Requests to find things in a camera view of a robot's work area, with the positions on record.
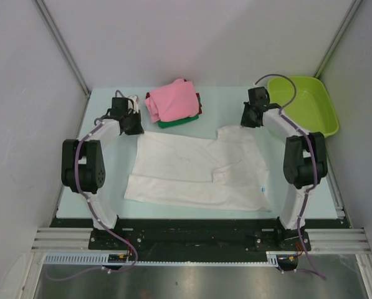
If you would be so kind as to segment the white t shirt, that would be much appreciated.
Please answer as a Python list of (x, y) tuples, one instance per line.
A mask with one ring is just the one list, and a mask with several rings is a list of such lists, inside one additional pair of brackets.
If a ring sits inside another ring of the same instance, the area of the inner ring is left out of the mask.
[(138, 137), (125, 199), (270, 212), (268, 179), (269, 169), (247, 128), (222, 127), (214, 140), (147, 131)]

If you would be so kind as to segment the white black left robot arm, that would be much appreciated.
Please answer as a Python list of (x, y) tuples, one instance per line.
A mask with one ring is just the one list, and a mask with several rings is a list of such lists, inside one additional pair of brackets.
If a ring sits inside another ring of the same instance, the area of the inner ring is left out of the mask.
[(103, 150), (121, 135), (144, 133), (139, 102), (137, 95), (113, 97), (111, 107), (94, 120), (89, 133), (81, 139), (66, 139), (62, 143), (62, 184), (83, 197), (94, 228), (106, 229), (102, 241), (111, 249), (123, 244), (124, 234), (114, 228), (118, 216), (101, 191), (107, 175)]

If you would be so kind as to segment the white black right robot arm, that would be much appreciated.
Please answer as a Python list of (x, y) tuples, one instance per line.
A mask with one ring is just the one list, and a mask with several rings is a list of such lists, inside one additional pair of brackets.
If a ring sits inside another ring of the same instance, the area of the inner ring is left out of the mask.
[(304, 226), (310, 193), (328, 173), (325, 137), (294, 123), (279, 104), (270, 103), (266, 88), (250, 88), (248, 96), (241, 125), (248, 128), (263, 126), (285, 145), (283, 174), (289, 188), (285, 207), (279, 216), (282, 229), (275, 232), (274, 244), (281, 250), (288, 250), (296, 243), (293, 230)]

